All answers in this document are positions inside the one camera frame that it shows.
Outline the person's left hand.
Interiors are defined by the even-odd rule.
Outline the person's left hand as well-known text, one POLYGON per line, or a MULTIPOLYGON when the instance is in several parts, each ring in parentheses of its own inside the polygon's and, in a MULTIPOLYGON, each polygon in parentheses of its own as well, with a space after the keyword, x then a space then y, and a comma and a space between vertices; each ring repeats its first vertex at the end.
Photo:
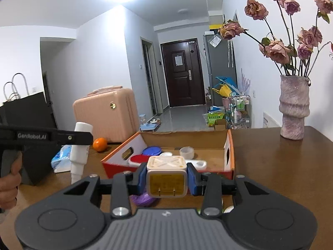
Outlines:
POLYGON ((17 203, 18 186, 21 184, 20 170, 22 167, 22 154, 18 152, 11 165, 10 173, 0 180, 0 205, 1 209, 12 209, 17 203))

